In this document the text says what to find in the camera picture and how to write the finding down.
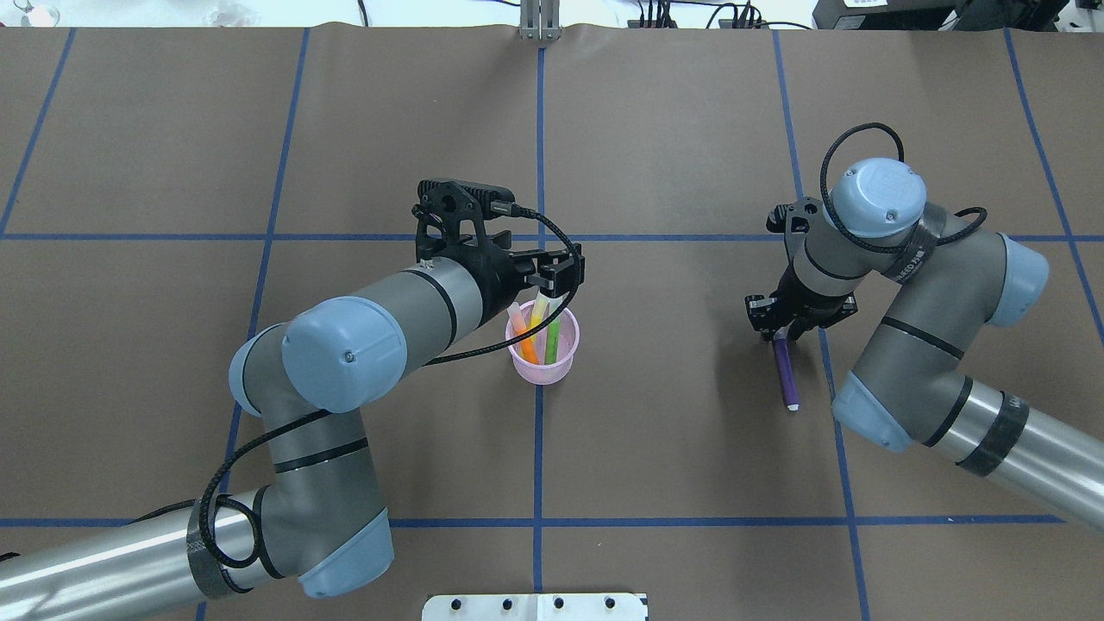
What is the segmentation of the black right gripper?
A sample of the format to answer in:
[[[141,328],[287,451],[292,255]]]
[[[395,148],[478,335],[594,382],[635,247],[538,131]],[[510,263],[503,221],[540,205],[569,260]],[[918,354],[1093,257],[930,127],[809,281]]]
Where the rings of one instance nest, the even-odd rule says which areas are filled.
[[[813,329],[829,329],[858,313],[853,294],[826,296],[804,286],[795,269],[788,267],[768,296],[749,295],[745,310],[750,326],[763,343],[787,339],[797,343]]]

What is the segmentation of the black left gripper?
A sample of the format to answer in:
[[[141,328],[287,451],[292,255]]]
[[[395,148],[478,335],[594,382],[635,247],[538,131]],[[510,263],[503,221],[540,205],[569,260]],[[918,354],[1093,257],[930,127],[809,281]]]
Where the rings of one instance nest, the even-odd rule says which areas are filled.
[[[521,291],[531,286],[549,299],[563,298],[575,292],[585,278],[585,259],[573,259],[575,254],[578,254],[578,245],[560,250],[533,248],[512,251],[493,244],[478,248],[465,243],[448,248],[448,257],[461,264],[480,288],[480,323],[490,322]]]

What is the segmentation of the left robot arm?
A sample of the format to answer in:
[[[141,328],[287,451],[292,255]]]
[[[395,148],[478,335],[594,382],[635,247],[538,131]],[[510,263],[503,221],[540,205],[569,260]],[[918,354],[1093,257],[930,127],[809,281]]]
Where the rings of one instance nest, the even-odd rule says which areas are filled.
[[[524,288],[571,299],[577,243],[512,252],[434,240],[418,263],[274,323],[234,354],[229,388],[261,421],[194,499],[15,557],[4,620],[141,620],[293,579],[351,593],[394,562],[363,406],[505,313]]]

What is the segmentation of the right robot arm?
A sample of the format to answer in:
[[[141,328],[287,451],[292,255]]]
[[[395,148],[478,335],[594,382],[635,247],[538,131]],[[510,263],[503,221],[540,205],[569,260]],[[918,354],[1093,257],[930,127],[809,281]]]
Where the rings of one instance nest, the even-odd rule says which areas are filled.
[[[899,286],[836,390],[841,425],[892,452],[934,448],[1101,530],[1101,442],[958,369],[983,326],[1013,325],[1040,298],[1050,272],[1041,253],[969,232],[962,215],[928,201],[919,173],[889,158],[849,166],[827,199],[777,206],[768,229],[784,236],[787,267],[772,294],[745,299],[765,339],[843,322],[872,273]]]

